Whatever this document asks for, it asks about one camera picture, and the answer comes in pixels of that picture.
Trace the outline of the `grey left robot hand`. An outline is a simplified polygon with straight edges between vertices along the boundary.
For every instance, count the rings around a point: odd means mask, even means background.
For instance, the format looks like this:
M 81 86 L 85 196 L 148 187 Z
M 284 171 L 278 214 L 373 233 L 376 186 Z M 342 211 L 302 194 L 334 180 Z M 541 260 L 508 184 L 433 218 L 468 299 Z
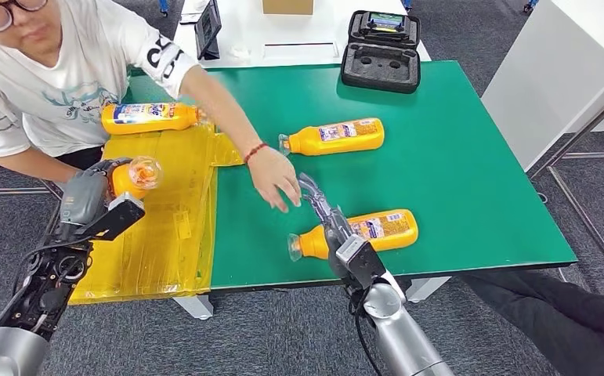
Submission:
M 60 222 L 83 226 L 98 218 L 116 197 L 112 173 L 131 162 L 130 157 L 106 159 L 76 173 L 63 189 Z

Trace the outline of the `person's left hand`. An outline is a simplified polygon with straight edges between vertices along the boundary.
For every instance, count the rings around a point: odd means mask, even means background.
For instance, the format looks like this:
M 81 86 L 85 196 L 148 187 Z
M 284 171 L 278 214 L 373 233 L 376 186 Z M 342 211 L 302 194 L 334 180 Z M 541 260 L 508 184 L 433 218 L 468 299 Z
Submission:
M 295 168 L 279 151 L 262 144 L 249 155 L 247 166 L 255 189 L 271 208 L 288 212 L 283 195 L 295 207 L 301 205 L 301 189 Z

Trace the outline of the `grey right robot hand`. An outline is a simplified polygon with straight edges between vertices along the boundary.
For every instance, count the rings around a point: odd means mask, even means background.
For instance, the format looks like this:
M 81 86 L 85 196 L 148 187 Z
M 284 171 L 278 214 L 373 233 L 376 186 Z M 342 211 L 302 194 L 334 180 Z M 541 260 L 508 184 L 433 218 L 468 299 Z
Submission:
M 298 183 L 302 190 L 302 198 L 309 203 L 323 227 L 325 243 L 328 246 L 327 260 L 331 271 L 336 277 L 349 284 L 349 271 L 336 255 L 336 251 L 351 234 L 346 217 L 338 206 L 332 207 L 329 204 L 325 193 L 306 173 L 298 175 Z

